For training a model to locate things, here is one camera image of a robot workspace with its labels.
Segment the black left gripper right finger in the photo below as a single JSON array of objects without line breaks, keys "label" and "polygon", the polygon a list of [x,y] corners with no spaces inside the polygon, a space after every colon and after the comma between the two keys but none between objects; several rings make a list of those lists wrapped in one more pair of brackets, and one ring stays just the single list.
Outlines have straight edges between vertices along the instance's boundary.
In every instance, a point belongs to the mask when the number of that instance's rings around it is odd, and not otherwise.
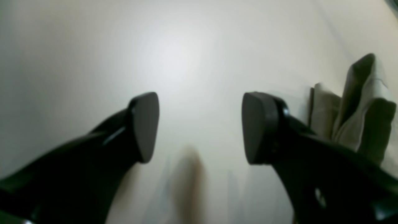
[{"label": "black left gripper right finger", "polygon": [[316,135],[283,99],[247,92],[243,142],[251,165],[271,165],[300,224],[396,224],[397,179]]}]

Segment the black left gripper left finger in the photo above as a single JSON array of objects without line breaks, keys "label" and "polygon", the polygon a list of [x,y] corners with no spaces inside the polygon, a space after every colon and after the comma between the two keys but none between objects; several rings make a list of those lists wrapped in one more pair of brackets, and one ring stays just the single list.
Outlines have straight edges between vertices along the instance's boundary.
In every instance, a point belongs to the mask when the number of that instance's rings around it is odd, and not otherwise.
[{"label": "black left gripper left finger", "polygon": [[35,224],[104,224],[123,177],[153,156],[155,92],[1,180],[1,211]]}]

